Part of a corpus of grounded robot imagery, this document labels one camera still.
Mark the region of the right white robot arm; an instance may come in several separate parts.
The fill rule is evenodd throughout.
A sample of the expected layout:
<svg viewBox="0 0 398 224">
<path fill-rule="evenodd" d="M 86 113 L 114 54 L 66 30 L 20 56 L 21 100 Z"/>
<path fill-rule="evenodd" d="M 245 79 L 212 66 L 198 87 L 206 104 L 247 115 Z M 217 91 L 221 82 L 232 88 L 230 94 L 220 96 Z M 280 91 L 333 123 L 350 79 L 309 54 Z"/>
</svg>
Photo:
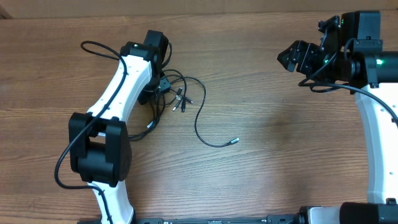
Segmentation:
<svg viewBox="0 0 398 224">
<path fill-rule="evenodd" d="M 349 90 L 363 122 L 368 155 L 364 203 L 303 206 L 298 213 L 269 215 L 267 223 L 397 222 L 397 52 L 383 50 L 381 14 L 354 11 L 318 23 L 319 45 L 295 41 L 277 60 L 304 75 L 315 93 Z"/>
</svg>

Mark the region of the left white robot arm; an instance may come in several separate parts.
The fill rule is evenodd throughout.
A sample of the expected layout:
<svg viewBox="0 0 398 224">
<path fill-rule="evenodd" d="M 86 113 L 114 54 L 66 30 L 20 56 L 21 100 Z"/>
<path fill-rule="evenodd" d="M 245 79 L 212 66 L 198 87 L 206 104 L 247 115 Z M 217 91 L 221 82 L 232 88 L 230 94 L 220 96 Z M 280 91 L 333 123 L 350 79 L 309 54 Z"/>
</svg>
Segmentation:
<svg viewBox="0 0 398 224">
<path fill-rule="evenodd" d="M 170 49 L 168 38 L 155 30 L 148 30 L 141 44 L 127 42 L 110 56 L 119 65 L 99 100 L 86 113 L 70 117 L 69 144 L 55 165 L 54 178 L 60 187 L 73 188 L 59 178 L 68 156 L 72 171 L 84 182 L 81 188 L 96 195 L 101 210 L 98 223 L 135 221 L 125 182 L 132 161 L 127 121 L 136 103 L 143 105 L 167 90 L 161 76 Z"/>
</svg>

